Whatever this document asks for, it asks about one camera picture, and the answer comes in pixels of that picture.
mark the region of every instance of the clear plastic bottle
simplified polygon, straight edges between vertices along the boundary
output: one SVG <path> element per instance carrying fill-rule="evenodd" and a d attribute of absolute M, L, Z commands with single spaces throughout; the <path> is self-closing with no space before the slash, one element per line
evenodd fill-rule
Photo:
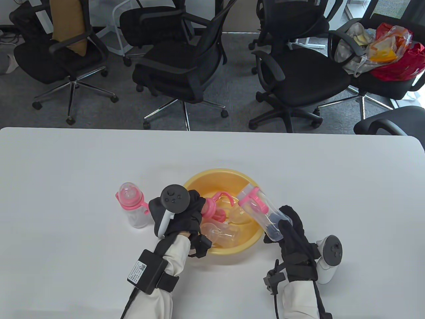
<path fill-rule="evenodd" d="M 140 189 L 133 183 L 124 183 L 115 194 L 122 209 L 127 214 L 130 225 L 142 228 L 150 221 L 149 206 Z"/>
<path fill-rule="evenodd" d="M 239 206 L 256 220 L 274 242 L 283 238 L 278 227 L 280 220 L 287 220 L 292 225 L 292 219 L 278 210 L 259 187 L 248 184 L 237 198 Z"/>
<path fill-rule="evenodd" d="M 209 219 L 201 225 L 201 234 L 211 240 L 213 246 L 232 248 L 239 245 L 239 227 Z"/>

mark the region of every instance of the hand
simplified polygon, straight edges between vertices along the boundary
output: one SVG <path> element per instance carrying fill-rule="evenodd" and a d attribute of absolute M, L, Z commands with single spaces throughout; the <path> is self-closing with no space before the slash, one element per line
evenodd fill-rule
<path fill-rule="evenodd" d="M 188 232 L 196 235 L 201 232 L 201 210 L 205 204 L 205 198 L 201 197 L 195 190 L 189 191 L 189 196 L 189 206 L 184 212 L 174 215 L 174 219 L 170 220 L 168 224 L 165 236 L 175 232 Z"/>
<path fill-rule="evenodd" d="M 317 280 L 317 270 L 314 252 L 304 234 L 303 223 L 299 215 L 290 206 L 282 206 L 282 213 L 292 219 L 293 226 L 288 222 L 279 221 L 279 231 L 283 235 L 278 243 L 281 247 L 283 262 L 286 266 L 289 282 L 297 280 Z M 273 241 L 265 235 L 266 244 Z"/>

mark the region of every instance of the floor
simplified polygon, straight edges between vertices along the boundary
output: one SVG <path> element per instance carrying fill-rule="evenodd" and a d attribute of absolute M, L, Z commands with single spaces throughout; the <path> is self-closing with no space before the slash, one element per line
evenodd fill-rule
<path fill-rule="evenodd" d="M 251 74 L 255 59 L 248 50 L 248 43 L 255 34 L 224 34 L 223 45 L 229 62 L 222 68 L 221 76 L 205 91 L 204 98 L 227 106 L 229 117 L 222 119 L 220 111 L 206 105 L 188 105 L 189 119 L 193 131 L 249 131 L 248 121 L 272 108 L 267 103 L 255 100 L 256 91 L 262 91 L 257 76 Z M 326 43 L 325 39 L 312 38 L 310 43 Z M 87 82 L 119 97 L 113 104 L 104 97 L 85 88 L 76 91 L 73 128 L 143 129 L 143 117 L 160 105 L 168 102 L 165 96 L 153 97 L 148 90 L 136 92 L 132 81 L 134 66 L 123 65 L 122 58 L 111 54 L 108 60 L 109 76 L 96 74 Z M 44 85 L 26 75 L 20 68 L 8 75 L 0 76 L 0 128 L 22 127 L 69 127 L 66 122 L 68 92 L 59 91 L 43 102 L 36 111 L 31 107 L 33 97 L 57 86 Z M 345 91 L 331 100 L 351 96 Z M 389 101 L 378 97 L 383 102 Z M 379 107 L 366 104 L 366 115 L 382 112 Z M 294 130 L 298 133 L 353 134 L 354 125 L 360 120 L 358 103 L 355 101 L 324 108 L 321 111 L 323 124 L 313 129 L 309 122 L 294 119 Z M 159 113 L 151 122 L 154 130 L 184 130 L 184 115 L 179 103 Z M 257 129 L 258 132 L 285 132 L 281 119 L 273 120 Z"/>

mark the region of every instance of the white table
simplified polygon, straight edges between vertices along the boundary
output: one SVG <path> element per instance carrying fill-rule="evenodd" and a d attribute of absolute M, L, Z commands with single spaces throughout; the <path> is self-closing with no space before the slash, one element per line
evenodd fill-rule
<path fill-rule="evenodd" d="M 320 286 L 334 318 L 425 313 L 425 156 L 412 137 L 4 128 L 0 152 L 2 319 L 119 318 L 127 275 L 156 239 L 129 226 L 118 187 L 152 199 L 218 167 L 292 205 L 311 241 L 339 236 L 343 262 Z M 278 257 L 259 241 L 190 259 L 174 318 L 274 318 L 262 278 Z"/>

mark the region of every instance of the chair armrest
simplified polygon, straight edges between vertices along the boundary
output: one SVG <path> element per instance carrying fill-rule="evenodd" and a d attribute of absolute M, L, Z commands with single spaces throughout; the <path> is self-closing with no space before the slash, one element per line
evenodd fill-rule
<path fill-rule="evenodd" d="M 358 45 L 357 42 L 354 41 L 354 39 L 345 32 L 341 32 L 339 30 L 329 31 L 329 37 L 332 38 L 334 36 L 340 38 L 341 40 L 344 40 L 354 51 L 354 54 L 356 54 L 358 57 L 361 57 L 366 53 L 366 50 L 363 49 L 360 45 Z"/>
<path fill-rule="evenodd" d="M 279 83 L 285 80 L 285 74 L 282 71 L 282 68 L 280 65 L 276 62 L 273 57 L 264 52 L 264 51 L 254 51 L 251 54 L 255 55 L 256 58 L 256 64 L 257 64 L 257 74 L 258 79 L 260 80 L 261 86 L 267 91 L 271 92 L 274 87 Z M 269 68 L 270 72 L 272 73 L 274 80 L 272 83 L 268 84 L 263 77 L 263 70 L 261 69 L 261 61 L 263 61 L 267 67 Z"/>
<path fill-rule="evenodd" d="M 183 19 L 188 20 L 190 22 L 194 22 L 197 24 L 200 24 L 201 26 L 208 26 L 210 24 L 210 21 L 201 17 L 198 17 L 196 15 L 190 14 L 190 13 L 184 13 Z"/>
<path fill-rule="evenodd" d="M 155 12 L 155 13 L 145 13 L 142 14 L 139 18 L 139 24 L 142 24 L 143 21 L 147 19 L 155 19 L 155 18 L 161 18 L 161 17 L 171 17 L 180 15 L 184 12 L 184 10 L 175 10 L 173 7 L 170 7 L 170 11 L 165 12 Z"/>
<path fill-rule="evenodd" d="M 11 12 L 9 14 L 9 19 L 11 21 L 13 21 L 16 18 L 25 17 L 25 16 L 28 16 L 28 15 L 34 14 L 36 12 L 47 10 L 49 8 L 50 8 L 49 3 L 44 3 L 44 4 L 41 4 L 39 6 L 35 6 L 35 7 L 21 8 L 18 12 L 16 12 L 16 10 Z"/>
<path fill-rule="evenodd" d="M 343 0 L 335 0 L 335 3 L 333 5 L 332 9 L 330 10 L 328 16 L 326 17 L 326 20 L 328 20 L 328 21 L 332 20 L 332 18 L 335 16 L 338 9 L 341 7 L 342 3 L 343 3 Z"/>
<path fill-rule="evenodd" d="M 74 70 L 71 70 L 69 68 L 69 66 L 65 63 L 65 61 L 61 60 L 60 58 L 58 58 L 58 56 L 56 55 L 56 52 L 62 48 L 66 48 L 67 46 L 77 43 L 81 40 L 87 39 L 91 34 L 93 33 L 93 30 L 89 30 L 86 31 L 85 33 L 79 34 L 71 39 L 62 41 L 62 42 L 58 42 L 55 44 L 52 44 L 49 47 L 49 53 L 52 55 L 53 60 L 59 64 L 62 68 L 64 68 L 72 77 L 76 77 L 76 72 Z"/>
<path fill-rule="evenodd" d="M 407 136 L 407 134 L 396 124 L 387 119 L 378 119 L 373 121 L 368 129 L 368 135 L 376 135 L 378 130 L 382 128 L 391 135 Z"/>
<path fill-rule="evenodd" d="M 353 24 L 355 24 L 355 23 L 357 23 L 357 22 L 360 22 L 360 21 L 361 21 L 361 19 L 362 19 L 362 18 L 355 18 L 355 19 L 351 19 L 350 21 L 348 21 L 348 22 L 346 22 L 345 24 L 343 24 L 342 26 L 340 26 L 340 27 L 338 28 L 338 31 L 341 31 L 341 32 L 347 32 L 347 31 L 348 31 L 348 29 L 350 29 L 350 27 L 351 27 Z"/>
<path fill-rule="evenodd" d="M 152 61 L 149 59 L 140 59 L 138 61 L 137 64 L 140 64 L 146 68 L 151 68 L 154 69 L 156 71 L 162 71 L 162 72 L 167 72 L 167 73 L 172 73 L 172 74 L 187 74 L 190 73 L 194 70 L 196 70 L 196 66 L 194 66 L 193 68 L 175 68 L 174 66 L 169 66 L 167 64 L 163 64 L 160 62 L 156 62 L 156 61 Z"/>

